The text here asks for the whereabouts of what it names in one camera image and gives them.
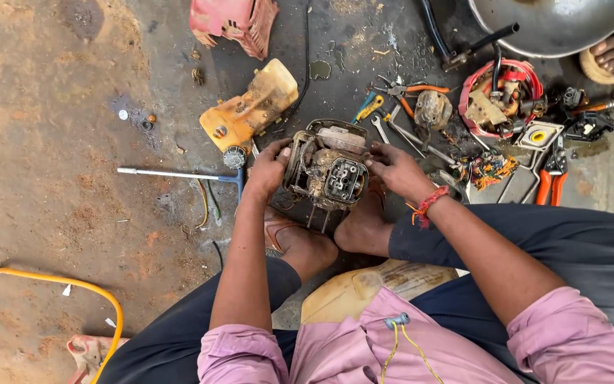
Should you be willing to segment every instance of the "bare foot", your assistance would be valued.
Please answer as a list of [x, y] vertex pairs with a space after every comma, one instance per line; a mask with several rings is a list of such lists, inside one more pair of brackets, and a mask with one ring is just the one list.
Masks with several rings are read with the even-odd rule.
[[[265, 209], [265, 221], [285, 218], [276, 209]], [[333, 240], [320, 236], [299, 225], [280, 229], [276, 241], [283, 252], [282, 260], [295, 269], [302, 282], [328, 268], [338, 257], [338, 247]]]
[[338, 226], [334, 237], [338, 247], [348, 252], [389, 257], [388, 242], [394, 224], [383, 219], [383, 202], [372, 184], [385, 188], [380, 179], [371, 179], [369, 189]]
[[614, 74], [614, 35], [594, 45], [590, 51], [601, 68]]

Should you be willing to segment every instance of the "pliers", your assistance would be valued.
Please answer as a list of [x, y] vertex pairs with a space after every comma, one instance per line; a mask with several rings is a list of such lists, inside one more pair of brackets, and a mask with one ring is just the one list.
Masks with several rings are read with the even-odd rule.
[[553, 149], [551, 155], [546, 164], [539, 171], [541, 177], [541, 185], [537, 192], [538, 205], [546, 205], [546, 198], [549, 196], [549, 189], [551, 188], [551, 176], [553, 177], [553, 192], [551, 193], [551, 205], [561, 205], [561, 192], [563, 191], [563, 183], [567, 178], [567, 157], [565, 155], [565, 148], [563, 148], [563, 135], [558, 135], [556, 141], [553, 143]]
[[414, 91], [438, 91], [440, 93], [446, 94], [449, 92], [449, 88], [444, 88], [444, 87], [435, 87], [434, 85], [426, 85], [426, 84], [421, 84], [421, 85], [414, 85], [411, 87], [407, 87], [406, 85], [401, 85], [401, 84], [397, 84], [393, 81], [390, 81], [388, 79], [386, 79], [385, 77], [382, 77], [380, 74], [377, 74], [376, 77], [378, 77], [380, 80], [383, 80], [384, 82], [388, 83], [388, 88], [378, 88], [378, 87], [373, 87], [375, 90], [379, 90], [381, 92], [385, 92], [387, 94], [389, 94], [390, 96], [394, 96], [397, 98], [397, 100], [399, 100], [400, 104], [402, 105], [402, 107], [404, 107], [404, 110], [406, 111], [406, 114], [408, 114], [409, 116], [411, 116], [411, 118], [414, 118], [414, 110], [411, 109], [411, 107], [409, 106], [409, 103], [406, 102], [406, 99], [404, 99], [404, 93], [405, 92], [414, 92]]

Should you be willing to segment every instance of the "engine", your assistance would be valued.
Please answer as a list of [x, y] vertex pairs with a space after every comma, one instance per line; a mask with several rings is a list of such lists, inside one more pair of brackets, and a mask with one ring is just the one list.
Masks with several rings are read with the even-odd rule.
[[317, 119], [293, 136], [283, 188], [294, 201], [310, 199], [330, 213], [351, 210], [368, 185], [366, 130], [334, 119]]

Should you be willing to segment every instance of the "gray plastic clip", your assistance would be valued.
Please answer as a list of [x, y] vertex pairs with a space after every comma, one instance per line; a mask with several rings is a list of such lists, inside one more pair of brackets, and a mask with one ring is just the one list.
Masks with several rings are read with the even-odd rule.
[[406, 312], [402, 312], [402, 314], [397, 317], [386, 317], [383, 319], [383, 321], [386, 323], [390, 331], [394, 331], [394, 325], [392, 324], [393, 322], [397, 325], [406, 325], [411, 322], [411, 319], [409, 319], [409, 315], [407, 315]]

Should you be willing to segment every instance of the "metal basin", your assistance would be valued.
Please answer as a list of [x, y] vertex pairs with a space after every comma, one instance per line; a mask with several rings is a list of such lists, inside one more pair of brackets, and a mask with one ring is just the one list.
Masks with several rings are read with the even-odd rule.
[[482, 28], [491, 33], [512, 22], [518, 33], [500, 43], [529, 57], [563, 57], [614, 32], [614, 0], [469, 0]]

